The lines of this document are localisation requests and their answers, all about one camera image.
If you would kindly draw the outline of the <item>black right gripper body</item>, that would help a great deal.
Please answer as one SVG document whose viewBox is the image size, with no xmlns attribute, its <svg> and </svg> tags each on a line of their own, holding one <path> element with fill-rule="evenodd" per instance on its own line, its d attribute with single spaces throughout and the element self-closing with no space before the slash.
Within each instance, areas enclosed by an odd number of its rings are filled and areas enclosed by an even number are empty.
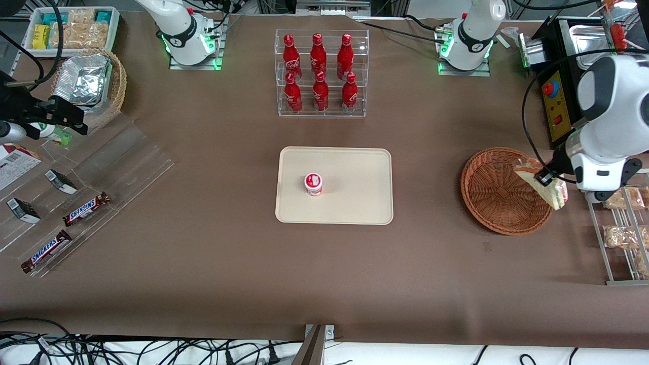
<svg viewBox="0 0 649 365">
<path fill-rule="evenodd" d="M 1 71 L 1 139 L 40 139 L 41 127 L 51 125 L 47 111 L 24 86 L 7 85 L 13 80 Z"/>
</svg>

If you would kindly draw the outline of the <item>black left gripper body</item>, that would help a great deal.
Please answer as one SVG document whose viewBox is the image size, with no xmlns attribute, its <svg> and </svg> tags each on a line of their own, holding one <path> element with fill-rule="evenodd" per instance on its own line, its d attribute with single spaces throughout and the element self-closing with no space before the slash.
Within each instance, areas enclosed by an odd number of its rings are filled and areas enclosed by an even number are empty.
<svg viewBox="0 0 649 365">
<path fill-rule="evenodd" d="M 552 176 L 574 175 L 574 168 L 566 152 L 566 142 L 554 148 L 552 159 L 548 163 L 548 170 Z"/>
</svg>

